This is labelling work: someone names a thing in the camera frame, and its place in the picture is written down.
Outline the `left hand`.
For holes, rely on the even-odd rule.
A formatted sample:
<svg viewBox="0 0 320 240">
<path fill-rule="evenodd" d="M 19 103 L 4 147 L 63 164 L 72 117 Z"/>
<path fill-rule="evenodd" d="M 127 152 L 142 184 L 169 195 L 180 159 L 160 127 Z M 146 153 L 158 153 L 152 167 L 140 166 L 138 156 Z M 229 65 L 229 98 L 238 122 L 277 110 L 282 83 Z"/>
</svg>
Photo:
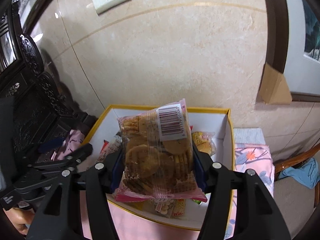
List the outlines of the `left hand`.
<svg viewBox="0 0 320 240">
<path fill-rule="evenodd" d="M 16 230 L 20 234 L 26 236 L 29 230 L 27 225 L 30 225 L 33 222 L 35 213 L 33 211 L 23 210 L 18 207 L 13 207 L 8 211 L 4 210 L 4 212 Z"/>
</svg>

